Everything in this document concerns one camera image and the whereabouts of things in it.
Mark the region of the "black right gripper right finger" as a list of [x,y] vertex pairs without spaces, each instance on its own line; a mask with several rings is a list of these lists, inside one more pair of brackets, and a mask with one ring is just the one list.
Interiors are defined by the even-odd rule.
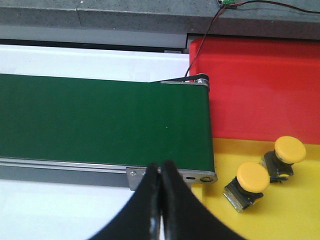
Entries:
[[164,235],[167,240],[242,240],[197,199],[173,161],[161,166]]

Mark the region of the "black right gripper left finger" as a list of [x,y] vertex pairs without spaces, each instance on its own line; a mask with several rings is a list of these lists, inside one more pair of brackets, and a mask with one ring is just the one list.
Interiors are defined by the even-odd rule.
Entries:
[[158,240],[160,238],[158,165],[147,166],[136,191],[121,211],[91,240]]

